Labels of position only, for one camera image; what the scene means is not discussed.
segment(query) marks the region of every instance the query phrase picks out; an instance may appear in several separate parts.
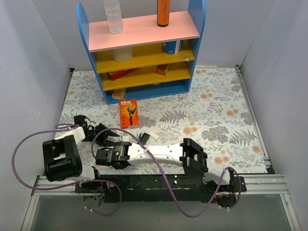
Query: pink shelf top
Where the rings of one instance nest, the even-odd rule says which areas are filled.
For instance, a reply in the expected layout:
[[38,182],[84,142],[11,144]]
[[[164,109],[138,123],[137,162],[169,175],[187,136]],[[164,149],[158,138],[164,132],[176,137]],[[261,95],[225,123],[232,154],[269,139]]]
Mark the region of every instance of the pink shelf top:
[[122,33],[112,34],[107,21],[90,23],[89,51],[104,51],[200,37],[188,11],[170,13],[169,25],[166,27],[157,25],[156,14],[124,18],[123,25]]

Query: white wall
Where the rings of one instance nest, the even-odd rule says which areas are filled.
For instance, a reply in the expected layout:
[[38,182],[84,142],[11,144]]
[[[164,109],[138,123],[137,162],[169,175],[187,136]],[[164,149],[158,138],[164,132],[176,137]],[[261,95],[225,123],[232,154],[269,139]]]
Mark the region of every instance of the white wall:
[[[13,175],[11,156],[27,134],[58,122],[69,69],[31,0],[0,0],[0,230],[20,230],[31,190]],[[28,184],[43,173],[42,142],[31,138],[17,154]]]
[[308,230],[308,1],[276,0],[243,63],[269,157]]
[[[32,0],[69,67],[91,69],[78,31],[75,4],[90,22],[106,20],[102,0]],[[122,17],[156,14],[156,0],[120,0]],[[172,0],[171,11],[187,10],[188,0]],[[205,35],[198,64],[241,64],[274,0],[207,0]]]

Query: floral tablecloth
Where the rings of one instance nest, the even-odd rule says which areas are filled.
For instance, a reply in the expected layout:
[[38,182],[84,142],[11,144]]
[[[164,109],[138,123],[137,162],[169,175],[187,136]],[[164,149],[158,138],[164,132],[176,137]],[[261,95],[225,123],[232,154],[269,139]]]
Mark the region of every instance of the floral tablecloth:
[[[139,100],[138,110],[140,127],[130,132],[138,136],[151,130],[159,135],[158,140],[151,137],[147,145],[175,144],[192,138],[222,167],[231,166],[239,173],[267,172],[234,68],[198,67],[189,93]],[[97,124],[120,127],[119,105],[106,105],[92,71],[74,71],[60,123],[72,123],[80,114]],[[96,166],[101,174],[159,174],[155,164],[122,170],[97,166],[89,142],[79,144],[78,150],[83,164]],[[163,164],[163,168],[167,174],[184,173],[178,166]]]

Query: cardboard box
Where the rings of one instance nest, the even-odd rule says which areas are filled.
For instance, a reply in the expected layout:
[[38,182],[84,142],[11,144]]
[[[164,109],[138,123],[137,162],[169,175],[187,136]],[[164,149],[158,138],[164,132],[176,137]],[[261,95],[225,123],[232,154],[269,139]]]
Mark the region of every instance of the cardboard box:
[[115,99],[115,100],[122,100],[124,99],[124,96],[125,96],[125,91],[126,89],[123,88],[123,89],[116,89],[112,92],[112,98]]
[[139,127],[138,106],[136,100],[120,101],[121,128]]
[[128,70],[121,70],[121,71],[112,71],[112,72],[107,72],[108,77],[114,81],[117,78],[121,78],[124,75],[127,75],[128,73],[137,70],[138,68],[133,68],[133,69],[128,69]]
[[167,70],[169,68],[170,64],[160,64],[156,67],[156,74],[165,76],[167,74]]

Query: blue and white box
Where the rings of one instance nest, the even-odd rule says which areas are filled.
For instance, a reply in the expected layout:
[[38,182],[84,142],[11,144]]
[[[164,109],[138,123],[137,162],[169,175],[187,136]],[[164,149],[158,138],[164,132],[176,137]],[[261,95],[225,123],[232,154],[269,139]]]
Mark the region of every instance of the blue and white box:
[[177,54],[182,50],[183,40],[162,42],[162,49],[167,54]]

